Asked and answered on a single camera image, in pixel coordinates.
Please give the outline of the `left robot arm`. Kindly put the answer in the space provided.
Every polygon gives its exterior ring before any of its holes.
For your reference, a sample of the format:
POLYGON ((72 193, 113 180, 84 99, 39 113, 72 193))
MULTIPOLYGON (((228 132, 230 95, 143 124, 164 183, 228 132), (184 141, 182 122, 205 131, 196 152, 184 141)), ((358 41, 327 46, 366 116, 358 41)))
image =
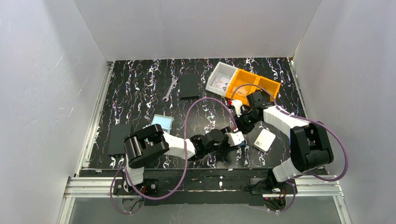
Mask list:
POLYGON ((126 181, 130 186, 143 183, 144 168, 163 154, 197 161, 210 153, 231 151, 238 145, 233 137, 231 128, 225 127, 184 140, 165 132, 159 124, 150 125, 124 138, 126 181))

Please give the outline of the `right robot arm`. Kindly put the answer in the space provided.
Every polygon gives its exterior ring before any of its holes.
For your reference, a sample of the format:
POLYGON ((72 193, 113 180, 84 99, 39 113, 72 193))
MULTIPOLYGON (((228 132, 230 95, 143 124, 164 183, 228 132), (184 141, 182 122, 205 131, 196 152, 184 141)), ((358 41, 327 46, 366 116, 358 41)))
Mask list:
POLYGON ((274 126, 290 140, 290 158, 272 168, 265 179, 266 186, 275 186, 334 160, 327 131, 315 123, 294 118, 275 102, 265 100, 260 91, 247 96, 248 105, 232 100, 238 129, 243 134, 262 121, 274 126))

